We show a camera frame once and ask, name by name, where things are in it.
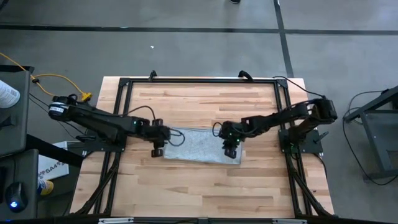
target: concrete floor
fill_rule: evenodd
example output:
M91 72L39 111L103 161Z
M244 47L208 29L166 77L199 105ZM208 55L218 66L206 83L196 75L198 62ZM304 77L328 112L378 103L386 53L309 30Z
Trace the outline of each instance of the concrete floor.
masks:
M279 2L286 29L398 29L397 1ZM273 0L242 0L239 5L227 0L18 0L0 12L0 22L278 28ZM397 35L287 35L294 77L304 78L307 89L331 98L340 118L355 94L397 85L397 42ZM94 94L92 102L97 100L105 75L149 75L151 70L161 76L235 77L240 70L254 77L286 75L279 34L0 30L0 49L19 63L34 66L35 74L66 75ZM3 58L0 63L10 64ZM75 92L55 78L43 79L42 84L58 95ZM31 92L50 102L50 97L35 86ZM376 96L361 96L353 106ZM36 105L29 109L30 133L50 142L72 140ZM319 129L330 132L323 148L335 213L345 218L398 222L398 180L382 187L364 183L344 140L341 119ZM365 169L374 170L362 127L350 124L347 133ZM62 213L66 206L66 200L60 200L61 212L54 213Z

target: aluminum frame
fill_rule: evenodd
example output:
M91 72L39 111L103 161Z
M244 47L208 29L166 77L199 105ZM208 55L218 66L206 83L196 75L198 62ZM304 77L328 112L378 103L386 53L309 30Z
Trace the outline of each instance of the aluminum frame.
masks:
M285 100L286 106L291 105L287 81L284 79L278 79L278 78L277 79L275 79L275 78L254 79L254 78L250 77L250 75L244 71L241 71L239 73L238 78L178 78L178 77L177 78L154 78L156 76L157 75L156 75L155 71L152 71L149 78L144 78L144 77L142 77L142 78L141 77L120 78L113 113L116 114L119 111L120 104L121 104L121 98L122 98L122 92L123 92L124 88L127 88L127 93L126 93L126 100L124 102L123 113L128 112L131 95L132 95L132 89L133 89L133 86L135 83L225 83L225 84L231 84L231 83L253 84L253 83L255 83L255 84L266 84L266 85L273 85L273 87L274 87L275 99L276 99L276 103L277 103L278 112L282 111L282 99L280 96L280 88L283 89L284 100ZM285 124L281 124L280 128L286 129ZM100 184L103 182L104 177L107 174L110 155L111 155L111 152L105 152L105 157L104 157L104 161L103 161L103 167L101 170L101 176L100 176L100 182L99 182ZM117 167L119 166L120 158L121 158L121 153L117 152L115 155L115 158L114 158L114 160L116 161ZM301 154L297 153L296 158L297 158L298 174L299 174L300 178L303 180L303 182L306 183ZM289 152L285 153L285 160L286 160L286 163L288 163L288 161L291 160L291 155ZM297 189L295 187L295 179L293 178L293 173L291 173L290 169L288 169L288 174L289 174L290 193L292 195L293 210L294 210L295 216L297 216L299 214L302 214L302 212L299 207L299 200L297 197ZM114 191L116 188L117 175L118 175L118 173L116 172L114 174L113 178L111 179L108 199L107 199L107 203L105 206L105 210L103 212L106 214L110 214L112 211L112 204L113 204ZM96 200L95 207L94 207L94 213L100 213L101 201L102 201L102 194ZM305 195L304 195L304 202L305 202L305 213L307 215L311 215L312 214L311 205L310 205L308 198Z

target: wooden table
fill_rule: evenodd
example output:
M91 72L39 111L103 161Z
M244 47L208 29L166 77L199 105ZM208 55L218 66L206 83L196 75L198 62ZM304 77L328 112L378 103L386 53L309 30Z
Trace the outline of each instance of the wooden table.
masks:
M99 109L113 112L119 78L104 77ZM293 81L304 87L301 78ZM307 94L290 83L289 92L292 104L307 100ZM136 83L129 108L142 105L151 106L168 126L190 128L211 128L217 121L240 121L277 111L273 86L265 84ZM152 119L146 109L133 114ZM293 217L278 129L247 139L240 166L151 158L152 144L129 138L119 167L112 216ZM95 152L84 160L71 212L81 208L97 187L103 157L103 152ZM333 213L322 164L312 154L303 155L303 164L308 187ZM304 211L300 190L298 194Z

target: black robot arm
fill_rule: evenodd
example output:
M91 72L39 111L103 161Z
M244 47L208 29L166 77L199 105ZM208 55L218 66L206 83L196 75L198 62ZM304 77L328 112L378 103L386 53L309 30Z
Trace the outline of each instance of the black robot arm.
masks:
M154 143L152 157L163 155L161 149L170 140L170 128L162 119L152 123L145 118L116 115L99 110L88 103L80 103L71 96L55 96L49 108L49 116L57 121L73 121L94 131L109 144L118 144L121 136L131 136Z
M289 128L289 141L292 144L299 144L305 139L307 133L319 124L333 123L337 119L337 114L331 100L319 98L297 103L269 116L242 118L240 123L225 121L219 132L219 137L224 139L224 154L235 158L237 146L246 138L254 138L267 132L271 127L298 119L304 119L304 121L298 126Z

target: cloth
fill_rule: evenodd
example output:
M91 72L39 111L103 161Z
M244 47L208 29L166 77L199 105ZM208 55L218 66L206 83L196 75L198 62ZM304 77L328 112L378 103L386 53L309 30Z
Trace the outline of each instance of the cloth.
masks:
M242 144L236 148L236 158L232 159L224 155L224 139L214 137L211 129L174 128L185 135L185 142L181 146L173 146L167 143L164 147L166 159L181 159L198 162L211 162L218 164L241 163ZM172 135L170 142L178 145L183 141L182 136Z

